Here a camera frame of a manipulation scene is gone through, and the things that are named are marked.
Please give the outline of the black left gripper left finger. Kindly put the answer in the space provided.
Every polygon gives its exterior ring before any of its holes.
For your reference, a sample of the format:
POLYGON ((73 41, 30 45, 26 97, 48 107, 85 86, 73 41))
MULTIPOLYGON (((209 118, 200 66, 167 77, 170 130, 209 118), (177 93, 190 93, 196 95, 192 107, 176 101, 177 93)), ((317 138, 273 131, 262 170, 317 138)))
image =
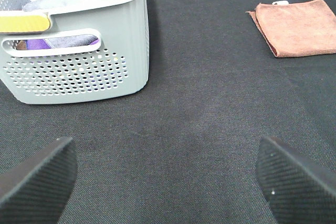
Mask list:
POLYGON ((1 223, 57 223, 76 179, 75 142, 58 138, 1 175, 1 223))

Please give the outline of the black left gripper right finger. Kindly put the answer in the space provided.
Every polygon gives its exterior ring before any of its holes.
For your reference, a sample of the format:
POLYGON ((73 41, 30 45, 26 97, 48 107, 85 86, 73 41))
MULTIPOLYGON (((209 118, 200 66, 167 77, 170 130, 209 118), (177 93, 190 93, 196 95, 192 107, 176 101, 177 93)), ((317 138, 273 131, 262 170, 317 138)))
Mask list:
POLYGON ((335 223, 335 173, 280 139, 261 138, 256 175, 278 223, 335 223))

